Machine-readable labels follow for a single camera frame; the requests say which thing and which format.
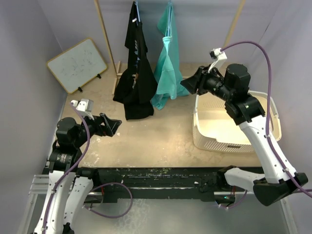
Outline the teal t shirt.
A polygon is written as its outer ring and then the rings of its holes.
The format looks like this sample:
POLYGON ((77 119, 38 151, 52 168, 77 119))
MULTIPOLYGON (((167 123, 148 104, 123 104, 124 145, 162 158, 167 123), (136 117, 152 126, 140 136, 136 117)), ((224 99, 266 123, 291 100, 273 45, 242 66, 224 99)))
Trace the teal t shirt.
POLYGON ((169 99, 173 100, 177 97, 189 95, 189 92, 180 84, 183 77, 179 69, 179 46, 174 7, 172 8, 172 34, 170 37, 165 36, 166 26, 167 9, 165 9, 157 24, 158 30, 163 34, 163 48, 154 70, 157 90, 151 102, 158 110, 163 109, 169 99))

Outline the light blue wire hanger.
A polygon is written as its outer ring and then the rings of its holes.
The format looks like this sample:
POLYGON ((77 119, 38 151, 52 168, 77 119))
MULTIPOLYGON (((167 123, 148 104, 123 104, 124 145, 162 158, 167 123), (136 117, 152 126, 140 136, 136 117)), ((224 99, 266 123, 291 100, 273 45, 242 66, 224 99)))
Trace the light blue wire hanger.
POLYGON ((165 36, 166 37, 170 37, 172 32, 172 8, 173 8, 173 5, 172 5, 172 1, 170 0, 167 4, 167 26, 166 26, 166 33, 165 33, 165 36))

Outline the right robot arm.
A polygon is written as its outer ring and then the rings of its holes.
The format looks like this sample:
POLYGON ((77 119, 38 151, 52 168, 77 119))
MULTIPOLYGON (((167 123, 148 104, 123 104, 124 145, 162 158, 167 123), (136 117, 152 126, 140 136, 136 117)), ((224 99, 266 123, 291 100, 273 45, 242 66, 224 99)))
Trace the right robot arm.
POLYGON ((269 112, 249 90, 251 75, 242 64, 230 64, 225 75, 217 68, 200 66, 195 74, 181 81, 190 94, 211 93, 225 102, 225 110, 250 141, 263 173, 244 171, 228 166, 218 171, 217 186, 223 191, 236 186, 252 191, 264 206, 294 193, 308 182, 281 152, 269 128, 269 112))

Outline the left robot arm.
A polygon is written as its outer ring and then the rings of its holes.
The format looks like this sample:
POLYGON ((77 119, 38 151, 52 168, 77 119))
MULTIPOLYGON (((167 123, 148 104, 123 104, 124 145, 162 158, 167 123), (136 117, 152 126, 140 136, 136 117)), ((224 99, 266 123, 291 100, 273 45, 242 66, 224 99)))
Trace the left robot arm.
POLYGON ((100 187, 98 170, 79 169, 87 153, 80 148, 90 145, 91 137, 113 137, 122 124, 104 113, 99 116, 81 116, 81 124, 72 117, 57 123, 56 141, 49 156, 48 188, 36 234, 72 234, 78 209, 90 191, 100 187))

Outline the black t shirt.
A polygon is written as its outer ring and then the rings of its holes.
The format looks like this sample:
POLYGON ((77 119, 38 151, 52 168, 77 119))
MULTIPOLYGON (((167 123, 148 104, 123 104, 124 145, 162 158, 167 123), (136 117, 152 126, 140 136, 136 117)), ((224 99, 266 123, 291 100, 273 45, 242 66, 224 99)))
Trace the black t shirt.
POLYGON ((144 119, 154 115, 151 100, 156 94, 157 81, 147 58, 148 48, 135 1, 129 14, 125 47, 127 69, 115 88, 113 101, 123 104, 126 120, 144 119))

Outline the blue hanger of black shirt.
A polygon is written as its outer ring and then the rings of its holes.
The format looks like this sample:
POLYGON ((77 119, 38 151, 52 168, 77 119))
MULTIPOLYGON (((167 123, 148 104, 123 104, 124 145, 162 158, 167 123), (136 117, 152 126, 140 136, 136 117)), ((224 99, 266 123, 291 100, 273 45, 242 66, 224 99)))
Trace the blue hanger of black shirt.
POLYGON ((135 6, 136 6, 137 21, 141 22, 140 13, 139 13, 139 7, 138 7, 138 0, 135 0, 135 6))

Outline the white laundry basket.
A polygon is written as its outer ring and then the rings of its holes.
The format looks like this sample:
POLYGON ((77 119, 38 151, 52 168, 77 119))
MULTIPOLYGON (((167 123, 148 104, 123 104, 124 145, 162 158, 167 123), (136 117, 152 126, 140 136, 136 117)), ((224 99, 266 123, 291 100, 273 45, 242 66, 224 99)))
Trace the white laundry basket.
POLYGON ((249 94, 259 101, 265 114, 243 124, 243 130, 226 112, 225 101, 211 93, 197 95, 193 116, 194 145, 202 150, 226 153, 270 150, 268 138, 276 142, 282 136, 277 107, 270 98, 270 109, 267 109, 266 93, 249 91, 249 94))

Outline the wooden clothes rack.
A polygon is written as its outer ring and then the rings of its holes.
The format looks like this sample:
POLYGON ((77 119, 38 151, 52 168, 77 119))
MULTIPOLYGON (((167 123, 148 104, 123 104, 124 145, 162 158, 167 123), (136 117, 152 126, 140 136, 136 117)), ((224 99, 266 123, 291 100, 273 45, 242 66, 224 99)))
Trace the wooden clothes rack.
MULTIPOLYGON (((242 12, 242 10, 244 8, 245 3, 246 3, 245 0, 241 0, 239 2, 239 5, 238 5, 237 10, 236 10, 236 14, 235 14, 235 16, 234 16, 234 18, 232 20, 231 26, 230 26, 230 28, 229 28, 229 30, 227 32, 225 41, 223 43, 223 47, 226 47, 230 43, 232 34, 233 34, 234 30, 235 30, 237 21, 238 21, 240 15, 241 15, 241 12, 242 12)), ((103 19, 103 15, 102 15, 102 11, 101 11, 101 7, 100 7, 99 1, 98 0, 94 0, 94 5, 95 5, 96 11, 97 11, 97 16, 98 16, 98 19, 99 19, 99 23, 101 25, 103 36, 104 36, 104 39, 106 41, 106 47, 108 49, 109 57, 110 57, 112 65, 113 65, 113 70, 114 70, 114 73, 115 73, 115 78, 114 78, 113 88, 112 88, 112 94, 114 94, 115 88, 117 86, 117 83, 119 82, 120 77, 122 75, 122 73, 120 72, 121 61, 119 61, 117 64, 114 61, 114 57, 113 57, 112 49, 111 49, 110 42, 109 42, 109 39, 108 39, 108 34, 107 34, 107 31, 106 31, 106 28, 105 28, 105 23, 104 23, 104 19, 103 19)))

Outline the small whiteboard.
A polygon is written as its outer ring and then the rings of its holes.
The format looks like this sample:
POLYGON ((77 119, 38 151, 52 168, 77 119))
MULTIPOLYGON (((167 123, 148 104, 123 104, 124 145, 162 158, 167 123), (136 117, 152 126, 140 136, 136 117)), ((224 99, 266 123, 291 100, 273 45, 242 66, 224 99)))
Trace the small whiteboard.
POLYGON ((107 70, 101 53, 91 38, 86 38, 46 63, 64 90, 72 94, 107 70))

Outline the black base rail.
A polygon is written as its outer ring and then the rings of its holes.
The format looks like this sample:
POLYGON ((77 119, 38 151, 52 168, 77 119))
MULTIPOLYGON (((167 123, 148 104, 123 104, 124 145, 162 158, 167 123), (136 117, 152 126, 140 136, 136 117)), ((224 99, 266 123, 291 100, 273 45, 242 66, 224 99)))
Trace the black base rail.
POLYGON ((81 167, 78 176, 93 180, 95 192, 105 203, 118 199, 196 199, 215 200, 215 194, 228 195, 232 187, 217 183, 219 167, 177 168, 87 168, 81 167))

